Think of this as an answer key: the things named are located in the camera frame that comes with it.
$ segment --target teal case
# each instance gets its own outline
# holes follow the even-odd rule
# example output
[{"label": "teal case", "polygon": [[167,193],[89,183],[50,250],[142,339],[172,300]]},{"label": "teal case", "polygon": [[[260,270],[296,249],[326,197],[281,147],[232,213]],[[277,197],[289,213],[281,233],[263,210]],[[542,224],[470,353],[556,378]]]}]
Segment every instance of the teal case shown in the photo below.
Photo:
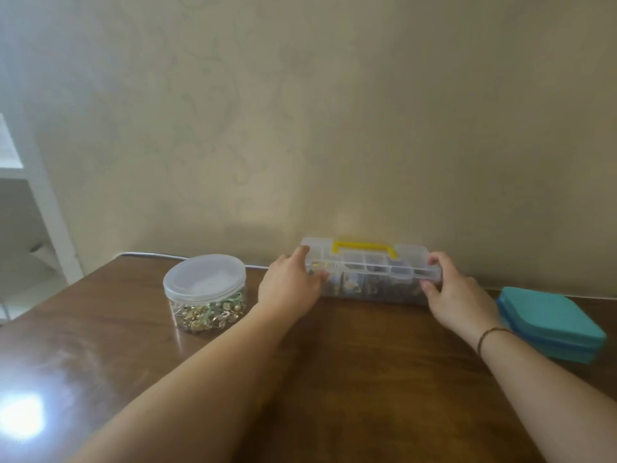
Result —
[{"label": "teal case", "polygon": [[515,333],[552,358],[590,363],[606,334],[564,295],[505,287],[500,315]]}]

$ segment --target wooden table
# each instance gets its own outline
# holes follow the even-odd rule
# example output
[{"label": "wooden table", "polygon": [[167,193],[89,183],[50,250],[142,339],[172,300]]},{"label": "wooden table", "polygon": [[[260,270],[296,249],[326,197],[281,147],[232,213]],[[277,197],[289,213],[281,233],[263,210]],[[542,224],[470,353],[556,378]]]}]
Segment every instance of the wooden table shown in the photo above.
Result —
[{"label": "wooden table", "polygon": [[[0,403],[31,421],[21,440],[0,433],[0,461],[66,459],[207,343],[172,324],[162,280],[176,263],[117,258],[0,328]],[[263,273],[248,273],[252,303]],[[579,304],[611,340],[568,367],[617,397],[615,303]],[[542,461],[485,366],[424,307],[320,300],[258,396],[238,462]]]}]

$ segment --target bracelet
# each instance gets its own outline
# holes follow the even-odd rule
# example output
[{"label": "bracelet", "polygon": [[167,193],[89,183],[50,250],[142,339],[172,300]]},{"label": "bracelet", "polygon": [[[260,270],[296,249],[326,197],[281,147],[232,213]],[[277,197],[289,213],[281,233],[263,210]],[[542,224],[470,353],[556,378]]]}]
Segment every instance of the bracelet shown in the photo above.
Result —
[{"label": "bracelet", "polygon": [[484,338],[486,338],[486,336],[488,336],[488,334],[492,333],[493,331],[507,331],[508,333],[516,335],[515,332],[509,330],[508,328],[494,327],[486,330],[484,333],[482,333],[482,336],[480,336],[480,340],[478,341],[478,347],[476,348],[476,352],[478,353],[478,356],[480,356],[480,358],[482,358],[482,354],[480,353],[482,351],[482,343],[484,342]]}]

